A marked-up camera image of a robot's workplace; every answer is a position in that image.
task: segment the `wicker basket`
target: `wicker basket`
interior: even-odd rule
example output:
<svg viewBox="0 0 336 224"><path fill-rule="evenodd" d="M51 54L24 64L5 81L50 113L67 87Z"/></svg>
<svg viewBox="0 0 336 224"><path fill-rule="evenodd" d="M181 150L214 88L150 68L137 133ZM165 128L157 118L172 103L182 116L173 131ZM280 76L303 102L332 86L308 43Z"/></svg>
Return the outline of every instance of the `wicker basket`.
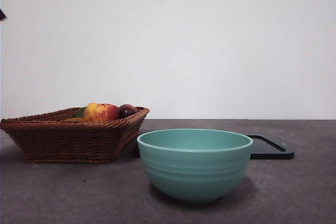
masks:
<svg viewBox="0 0 336 224"><path fill-rule="evenodd" d="M149 109L108 122L64 122L79 108L2 119L3 129L31 163L109 163L137 137Z"/></svg>

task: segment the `table surface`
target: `table surface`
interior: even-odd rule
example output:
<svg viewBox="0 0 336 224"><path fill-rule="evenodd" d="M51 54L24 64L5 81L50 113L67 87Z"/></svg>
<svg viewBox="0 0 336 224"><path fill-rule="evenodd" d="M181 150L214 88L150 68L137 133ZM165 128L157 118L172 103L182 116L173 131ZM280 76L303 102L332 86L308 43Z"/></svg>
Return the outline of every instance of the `table surface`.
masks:
<svg viewBox="0 0 336 224"><path fill-rule="evenodd" d="M30 164L2 132L1 224L336 223L336 120L145 120L141 133L207 128L286 144L290 160L251 160L229 194L186 205L152 186L132 141L110 164Z"/></svg>

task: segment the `black object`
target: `black object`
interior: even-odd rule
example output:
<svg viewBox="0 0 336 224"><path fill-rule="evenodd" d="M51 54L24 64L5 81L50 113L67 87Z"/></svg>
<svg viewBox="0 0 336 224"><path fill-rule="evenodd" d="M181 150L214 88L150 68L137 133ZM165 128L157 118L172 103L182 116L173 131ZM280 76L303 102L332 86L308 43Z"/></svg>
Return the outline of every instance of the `black object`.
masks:
<svg viewBox="0 0 336 224"><path fill-rule="evenodd" d="M250 159L292 159L294 152L283 144L259 135L247 135L253 139Z"/></svg>
<svg viewBox="0 0 336 224"><path fill-rule="evenodd" d="M0 10L0 21L3 21L6 17L6 15Z"/></svg>

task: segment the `red apple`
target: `red apple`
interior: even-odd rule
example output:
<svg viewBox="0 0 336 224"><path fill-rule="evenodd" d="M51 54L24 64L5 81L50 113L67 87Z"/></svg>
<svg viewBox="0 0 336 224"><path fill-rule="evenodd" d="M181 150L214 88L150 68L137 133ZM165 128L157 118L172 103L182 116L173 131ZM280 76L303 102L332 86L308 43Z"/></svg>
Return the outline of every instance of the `red apple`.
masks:
<svg viewBox="0 0 336 224"><path fill-rule="evenodd" d="M94 122L117 120L119 109L113 104L91 102L84 110L84 119Z"/></svg>
<svg viewBox="0 0 336 224"><path fill-rule="evenodd" d="M119 118L126 118L127 116L138 113L139 110L130 104L123 104L119 107Z"/></svg>

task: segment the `ceramic bowl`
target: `ceramic bowl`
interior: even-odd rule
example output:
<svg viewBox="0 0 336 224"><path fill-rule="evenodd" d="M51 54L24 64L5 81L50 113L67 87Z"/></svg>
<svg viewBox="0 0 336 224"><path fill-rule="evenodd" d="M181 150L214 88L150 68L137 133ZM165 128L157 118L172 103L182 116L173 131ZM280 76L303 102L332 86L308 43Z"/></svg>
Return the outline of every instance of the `ceramic bowl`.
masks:
<svg viewBox="0 0 336 224"><path fill-rule="evenodd" d="M227 194L243 178L253 140L234 132L170 129L138 137L145 172L165 194L203 204Z"/></svg>

